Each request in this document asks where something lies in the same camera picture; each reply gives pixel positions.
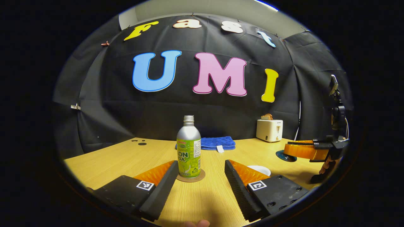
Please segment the wooden table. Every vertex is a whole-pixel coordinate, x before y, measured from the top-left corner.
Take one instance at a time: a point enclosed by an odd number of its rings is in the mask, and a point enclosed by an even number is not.
[[[283,150],[287,139],[267,143],[260,139],[236,140],[235,150],[202,150],[203,180],[186,183],[176,180],[158,220],[160,226],[178,227],[184,221],[210,221],[212,227],[245,226],[236,198],[224,173],[225,160],[231,159],[246,166],[265,166],[271,176],[282,174],[297,184],[311,189],[319,184],[308,184],[318,174],[323,162],[296,162],[279,159],[275,152]],[[175,141],[133,138],[131,140],[65,160],[77,179],[86,187],[98,189],[121,175],[136,176],[155,166],[177,160]]]

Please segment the folded towel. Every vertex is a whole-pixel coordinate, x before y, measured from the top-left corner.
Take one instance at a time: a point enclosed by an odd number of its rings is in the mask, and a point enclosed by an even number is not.
[[[231,137],[201,138],[202,150],[216,150],[216,146],[222,145],[223,150],[234,150],[236,143]]]

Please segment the bottle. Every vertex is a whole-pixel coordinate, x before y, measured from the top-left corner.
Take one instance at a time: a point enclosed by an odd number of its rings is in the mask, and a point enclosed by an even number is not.
[[[201,135],[194,126],[194,116],[184,116],[184,126],[177,134],[179,174],[195,178],[201,173]]]

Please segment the letter m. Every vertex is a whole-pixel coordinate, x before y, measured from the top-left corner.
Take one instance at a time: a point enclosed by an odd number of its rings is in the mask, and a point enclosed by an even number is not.
[[[195,57],[199,60],[198,84],[192,88],[195,93],[209,94],[212,92],[213,89],[209,86],[210,76],[218,93],[222,93],[227,81],[230,80],[230,86],[226,89],[227,94],[233,96],[247,94],[244,87],[244,67],[247,65],[245,60],[233,57],[222,69],[214,54],[197,53]]]

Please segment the white bowl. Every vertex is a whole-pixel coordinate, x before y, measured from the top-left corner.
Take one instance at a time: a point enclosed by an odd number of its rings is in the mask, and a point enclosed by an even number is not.
[[[249,167],[249,168],[251,168],[253,170],[256,170],[256,171],[258,171],[260,173],[263,173],[263,174],[265,174],[267,176],[271,175],[271,171],[268,168],[264,167],[264,166],[247,166],[247,167]]]

